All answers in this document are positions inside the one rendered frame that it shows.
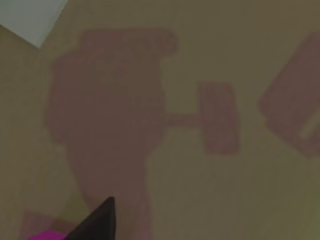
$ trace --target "brown surface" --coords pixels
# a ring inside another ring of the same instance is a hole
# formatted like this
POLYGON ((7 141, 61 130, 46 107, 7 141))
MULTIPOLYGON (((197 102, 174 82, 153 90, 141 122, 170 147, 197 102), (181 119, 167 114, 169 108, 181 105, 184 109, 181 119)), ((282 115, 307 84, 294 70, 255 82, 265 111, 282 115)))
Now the brown surface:
POLYGON ((164 27, 180 41, 162 64, 168 111, 197 112, 199 81, 230 83, 242 148, 238 157, 209 157, 199 131, 167 133, 147 164, 154 239, 319 239, 319 158, 306 160, 274 136, 257 107, 302 40, 320 30, 319 7, 318 0, 70 0, 41 51, 1 29, 1 237, 18 237, 25 210, 70 221, 88 213, 83 202, 65 210, 79 190, 65 151, 42 125, 52 61, 87 29, 164 27))

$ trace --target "dark pointed object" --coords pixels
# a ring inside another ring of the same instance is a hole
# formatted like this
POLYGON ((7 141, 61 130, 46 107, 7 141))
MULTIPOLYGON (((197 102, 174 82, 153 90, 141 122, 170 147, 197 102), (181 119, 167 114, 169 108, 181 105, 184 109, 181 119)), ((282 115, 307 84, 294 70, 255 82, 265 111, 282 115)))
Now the dark pointed object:
POLYGON ((109 197, 64 240, 115 240, 116 201, 109 197))

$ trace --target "magenta object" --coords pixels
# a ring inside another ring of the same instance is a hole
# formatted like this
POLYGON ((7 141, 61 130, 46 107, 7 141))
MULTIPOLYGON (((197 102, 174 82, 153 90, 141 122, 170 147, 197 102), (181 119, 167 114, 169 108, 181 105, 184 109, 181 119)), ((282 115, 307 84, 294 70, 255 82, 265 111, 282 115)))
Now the magenta object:
POLYGON ((55 231, 43 231, 38 235, 30 237, 28 240, 63 240, 66 235, 55 231))

